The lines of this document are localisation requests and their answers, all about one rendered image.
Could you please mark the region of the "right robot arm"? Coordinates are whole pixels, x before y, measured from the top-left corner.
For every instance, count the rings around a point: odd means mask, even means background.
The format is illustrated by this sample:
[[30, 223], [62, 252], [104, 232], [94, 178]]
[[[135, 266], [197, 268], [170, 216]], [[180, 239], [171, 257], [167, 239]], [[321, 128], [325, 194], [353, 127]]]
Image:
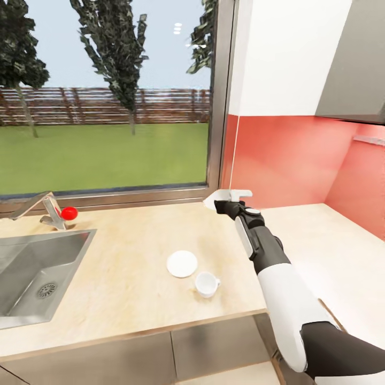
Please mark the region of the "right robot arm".
[[228, 201], [214, 201], [216, 212], [235, 221], [288, 365], [317, 385], [385, 385], [385, 350], [341, 330], [299, 276], [261, 212], [239, 200], [252, 197], [250, 190], [229, 195]]

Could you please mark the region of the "saucer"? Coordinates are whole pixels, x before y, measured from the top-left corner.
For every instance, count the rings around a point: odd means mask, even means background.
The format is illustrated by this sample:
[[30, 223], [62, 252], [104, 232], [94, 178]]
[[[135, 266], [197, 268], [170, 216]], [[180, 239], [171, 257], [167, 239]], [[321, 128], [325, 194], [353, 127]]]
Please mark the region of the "saucer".
[[197, 258], [189, 251], [175, 252], [167, 260], [168, 271], [179, 278], [191, 275], [196, 268]]

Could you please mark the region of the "paper coffee filter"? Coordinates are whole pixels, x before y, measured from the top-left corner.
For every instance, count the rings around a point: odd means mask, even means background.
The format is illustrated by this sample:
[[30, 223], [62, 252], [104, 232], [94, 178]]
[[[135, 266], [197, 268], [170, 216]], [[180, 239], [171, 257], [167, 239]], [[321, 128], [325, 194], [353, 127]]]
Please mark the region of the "paper coffee filter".
[[216, 210], [214, 201], [218, 201], [218, 200], [228, 201], [231, 198], [229, 195], [230, 191], [231, 189], [219, 189], [213, 192], [210, 196], [208, 196], [204, 200], [204, 204], [206, 205], [206, 207], [212, 210]]

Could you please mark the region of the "coffee cup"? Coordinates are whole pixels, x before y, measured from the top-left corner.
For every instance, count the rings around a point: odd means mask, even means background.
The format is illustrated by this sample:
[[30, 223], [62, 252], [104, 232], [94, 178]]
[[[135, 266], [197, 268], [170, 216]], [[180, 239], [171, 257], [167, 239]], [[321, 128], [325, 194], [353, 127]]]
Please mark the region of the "coffee cup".
[[195, 280], [195, 287], [203, 298], [212, 297], [220, 285], [221, 281], [209, 272], [201, 273]]

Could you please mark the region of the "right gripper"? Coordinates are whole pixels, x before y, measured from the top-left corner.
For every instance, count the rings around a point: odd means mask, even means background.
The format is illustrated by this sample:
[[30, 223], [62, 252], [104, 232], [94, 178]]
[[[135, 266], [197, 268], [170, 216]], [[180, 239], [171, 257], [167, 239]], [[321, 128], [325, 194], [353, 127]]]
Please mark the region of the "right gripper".
[[[244, 201], [230, 202], [230, 201], [218, 200], [218, 201], [214, 201], [214, 204], [215, 204], [217, 214], [227, 214], [230, 217], [231, 217], [231, 211], [235, 206], [241, 205], [245, 207]], [[235, 221], [236, 219], [233, 219], [233, 220]]]

